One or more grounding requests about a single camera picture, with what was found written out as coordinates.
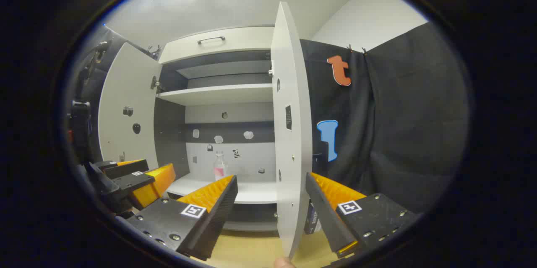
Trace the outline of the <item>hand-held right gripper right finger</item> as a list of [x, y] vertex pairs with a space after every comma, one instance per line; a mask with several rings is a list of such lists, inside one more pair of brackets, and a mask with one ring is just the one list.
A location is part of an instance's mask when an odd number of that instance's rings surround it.
[[420, 218], [384, 194], [364, 195], [319, 174], [308, 173], [305, 188], [339, 258], [384, 246]]

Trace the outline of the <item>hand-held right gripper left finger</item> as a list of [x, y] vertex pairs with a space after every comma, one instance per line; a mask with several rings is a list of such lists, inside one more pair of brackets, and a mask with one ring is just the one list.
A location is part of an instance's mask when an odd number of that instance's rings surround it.
[[126, 222], [169, 250], [207, 260], [237, 194], [237, 176], [230, 175], [177, 200], [157, 199]]

